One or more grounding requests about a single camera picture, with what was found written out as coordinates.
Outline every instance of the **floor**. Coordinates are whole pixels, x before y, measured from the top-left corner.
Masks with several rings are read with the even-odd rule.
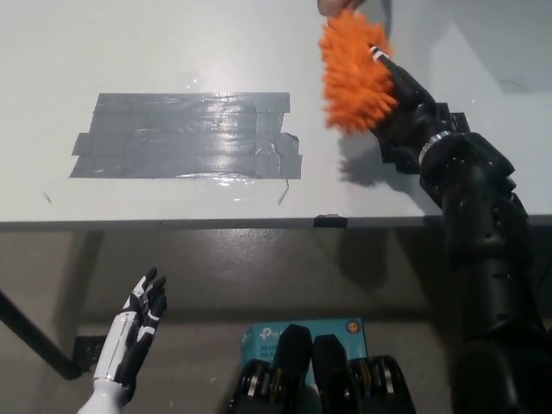
[[[532,274],[545,317],[550,234],[536,232]],[[365,318],[371,354],[398,360],[419,413],[451,412],[460,338],[439,229],[0,235],[0,287],[67,352],[107,332],[152,265],[169,309],[125,412],[222,413],[249,323],[345,316]],[[76,413],[91,394],[89,374],[60,379],[3,325],[0,344],[0,414]]]

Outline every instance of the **white table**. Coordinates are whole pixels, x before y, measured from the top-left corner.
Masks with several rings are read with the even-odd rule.
[[[389,20],[370,2],[373,19]],[[391,4],[395,60],[510,159],[533,223],[552,223],[551,16],[548,0]],[[4,2],[0,227],[291,227],[331,214],[354,227],[439,215],[417,176],[381,165],[373,140],[341,144],[325,129],[322,24],[314,0]],[[99,93],[210,91],[291,93],[282,130],[299,138],[302,178],[280,204],[284,180],[68,178]],[[370,147],[371,162],[350,161],[364,184],[350,182],[343,157]]]

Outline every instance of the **table leg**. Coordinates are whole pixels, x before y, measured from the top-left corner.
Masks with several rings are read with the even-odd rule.
[[[70,359],[2,291],[0,320],[66,380],[75,380],[89,371],[105,341],[105,336],[77,336]]]

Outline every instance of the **box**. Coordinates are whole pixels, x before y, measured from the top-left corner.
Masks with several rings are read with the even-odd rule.
[[[316,336],[334,334],[342,343],[347,353],[349,360],[354,358],[367,357],[366,339],[364,336],[364,328],[362,319],[353,317],[348,319],[321,319],[312,321],[286,321],[286,322],[267,322],[254,323],[243,335],[241,339],[241,366],[252,360],[263,360],[272,362],[276,347],[278,345],[279,335],[291,323],[305,326],[310,330],[312,340]],[[309,366],[309,372],[305,378],[305,385],[310,389],[309,394],[317,394],[317,385],[312,372],[312,364]],[[301,412],[320,412],[319,403],[316,403],[317,408],[313,407],[312,398],[307,398],[310,401]]]

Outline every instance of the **gray duct tape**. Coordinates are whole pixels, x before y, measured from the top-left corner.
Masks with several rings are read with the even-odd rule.
[[[89,134],[79,134],[73,155],[254,155],[298,154],[298,140],[289,134],[174,134],[139,131],[112,139],[95,139]]]
[[[186,177],[239,177],[245,179],[300,179],[301,155],[165,155],[81,156],[73,178],[169,179]]]
[[[299,179],[287,93],[102,94],[72,177]]]
[[[228,114],[290,111],[289,93],[102,93],[94,113]]]

